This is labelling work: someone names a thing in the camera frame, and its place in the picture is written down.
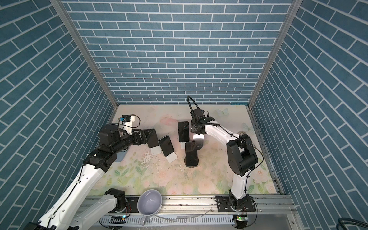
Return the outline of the teal phone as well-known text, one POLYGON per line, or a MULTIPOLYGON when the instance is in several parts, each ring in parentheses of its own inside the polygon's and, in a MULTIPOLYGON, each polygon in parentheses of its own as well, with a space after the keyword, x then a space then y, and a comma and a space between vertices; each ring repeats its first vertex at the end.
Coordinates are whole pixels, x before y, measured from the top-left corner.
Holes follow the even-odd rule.
POLYGON ((165 157, 169 156, 170 154, 174 153, 173 144, 171 142, 170 136, 166 135, 159 139, 159 145, 162 149, 162 152, 165 157))
POLYGON ((147 145, 150 149, 159 146, 159 141, 158 141, 158 137, 157 137, 157 133, 155 129, 144 130, 144 133, 146 135, 147 145))

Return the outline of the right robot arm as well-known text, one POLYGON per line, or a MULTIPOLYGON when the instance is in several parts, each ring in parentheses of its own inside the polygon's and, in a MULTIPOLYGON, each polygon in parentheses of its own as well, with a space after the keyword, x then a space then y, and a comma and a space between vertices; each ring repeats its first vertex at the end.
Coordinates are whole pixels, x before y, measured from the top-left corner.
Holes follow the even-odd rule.
POLYGON ((228 165, 233 172, 229 203, 234 210, 241 210, 249 197, 247 184, 250 173, 258 163, 255 147, 248 135, 234 134, 204 113, 199 108, 191 110, 191 131, 196 135, 212 136, 226 146, 228 165))

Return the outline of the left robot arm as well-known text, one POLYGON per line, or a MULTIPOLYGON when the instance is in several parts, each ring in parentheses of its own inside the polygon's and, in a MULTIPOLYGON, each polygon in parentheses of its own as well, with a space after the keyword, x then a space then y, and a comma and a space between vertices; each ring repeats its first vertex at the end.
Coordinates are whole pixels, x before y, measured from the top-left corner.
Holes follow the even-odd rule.
POLYGON ((117 153, 132 145, 158 142, 155 129, 133 129, 131 133, 118 125, 105 125, 98 133, 99 146, 83 160, 82 167, 71 185, 51 209, 37 222, 26 224, 26 230, 88 230, 110 211, 123 212, 127 207, 125 193, 110 188, 103 197, 77 215, 79 207, 117 159, 117 153))

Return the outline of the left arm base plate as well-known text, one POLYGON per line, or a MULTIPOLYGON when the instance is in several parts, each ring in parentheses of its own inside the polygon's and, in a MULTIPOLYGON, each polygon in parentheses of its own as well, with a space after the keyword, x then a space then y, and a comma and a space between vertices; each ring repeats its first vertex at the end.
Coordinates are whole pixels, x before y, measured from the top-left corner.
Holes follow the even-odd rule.
POLYGON ((125 201, 125 207, 121 210, 114 210, 115 213, 125 213, 125 214, 129 214, 129 213, 138 213, 138 196, 128 196, 126 197, 126 201, 125 201))

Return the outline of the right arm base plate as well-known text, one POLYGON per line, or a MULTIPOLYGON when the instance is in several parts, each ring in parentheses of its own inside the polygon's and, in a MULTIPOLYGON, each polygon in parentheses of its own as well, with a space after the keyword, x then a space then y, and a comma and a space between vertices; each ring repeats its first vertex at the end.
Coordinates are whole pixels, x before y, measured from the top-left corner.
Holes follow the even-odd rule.
POLYGON ((237 200, 233 196, 215 196, 218 212, 256 212, 253 197, 245 196, 237 200))

